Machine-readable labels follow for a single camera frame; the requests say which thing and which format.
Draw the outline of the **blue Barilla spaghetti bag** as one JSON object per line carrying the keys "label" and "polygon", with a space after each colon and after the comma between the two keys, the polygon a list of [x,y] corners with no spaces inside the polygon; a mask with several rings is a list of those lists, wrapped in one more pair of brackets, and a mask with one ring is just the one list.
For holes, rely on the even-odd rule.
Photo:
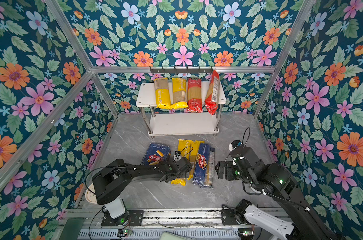
{"label": "blue Barilla spaghetti bag", "polygon": [[201,143],[195,159],[192,183],[201,188],[208,187],[210,145]]}

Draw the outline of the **red-ended spaghetti bag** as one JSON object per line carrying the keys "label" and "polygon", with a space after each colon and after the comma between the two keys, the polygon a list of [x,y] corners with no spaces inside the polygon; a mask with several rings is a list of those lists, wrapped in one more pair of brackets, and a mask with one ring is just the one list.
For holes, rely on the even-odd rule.
{"label": "red-ended spaghetti bag", "polygon": [[212,116],[216,113],[218,109],[219,87],[219,74],[217,73],[217,71],[213,71],[211,74],[207,94],[204,100],[206,110]]}

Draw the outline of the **red Barilla spaghetti bag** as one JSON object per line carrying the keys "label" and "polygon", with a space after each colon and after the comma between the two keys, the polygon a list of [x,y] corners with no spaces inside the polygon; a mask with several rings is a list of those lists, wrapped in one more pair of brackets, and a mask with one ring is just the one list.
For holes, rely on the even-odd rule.
{"label": "red Barilla spaghetti bag", "polygon": [[187,105],[189,113],[202,113],[201,79],[188,79]]}

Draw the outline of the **yellow wholewheat spaghetti bag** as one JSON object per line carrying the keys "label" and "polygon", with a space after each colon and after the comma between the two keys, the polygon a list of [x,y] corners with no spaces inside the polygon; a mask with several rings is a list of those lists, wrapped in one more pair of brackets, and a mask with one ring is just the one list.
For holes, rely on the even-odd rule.
{"label": "yellow wholewheat spaghetti bag", "polygon": [[186,109],[187,105],[187,88],[186,80],[182,78],[172,79],[172,99],[173,104],[171,105],[173,109]]}

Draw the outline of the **yellow Pastatime spaghetti bag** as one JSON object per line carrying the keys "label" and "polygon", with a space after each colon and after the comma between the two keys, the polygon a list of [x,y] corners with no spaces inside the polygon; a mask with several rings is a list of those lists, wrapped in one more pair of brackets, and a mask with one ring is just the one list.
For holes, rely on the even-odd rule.
{"label": "yellow Pastatime spaghetti bag", "polygon": [[168,88],[168,79],[167,78],[157,78],[153,81],[155,88],[155,100],[156,107],[159,109],[170,110],[171,100]]}

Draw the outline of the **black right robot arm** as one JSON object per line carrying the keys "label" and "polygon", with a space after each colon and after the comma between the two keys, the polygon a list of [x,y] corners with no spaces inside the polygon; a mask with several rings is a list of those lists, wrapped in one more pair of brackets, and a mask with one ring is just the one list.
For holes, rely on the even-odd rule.
{"label": "black right robot arm", "polygon": [[252,148],[244,144],[234,147],[229,156],[231,161],[220,161],[215,165],[218,178],[249,185],[249,195],[271,197],[284,209],[290,220],[281,220],[243,199],[233,209],[222,206],[224,225],[233,221],[240,225],[258,226],[269,232],[274,240],[345,239],[345,236],[334,233],[322,222],[286,167],[278,163],[266,165]]}

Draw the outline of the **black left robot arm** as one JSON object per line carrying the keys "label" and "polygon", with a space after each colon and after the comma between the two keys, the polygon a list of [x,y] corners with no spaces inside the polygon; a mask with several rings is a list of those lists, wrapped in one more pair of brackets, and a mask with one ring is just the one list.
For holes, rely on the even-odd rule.
{"label": "black left robot arm", "polygon": [[189,173],[192,165],[185,157],[176,162],[161,162],[155,165],[132,165],[117,159],[108,166],[99,168],[92,177],[94,194],[98,205],[106,209],[106,215],[122,224],[128,213],[120,194],[132,182],[171,182],[184,173]]}

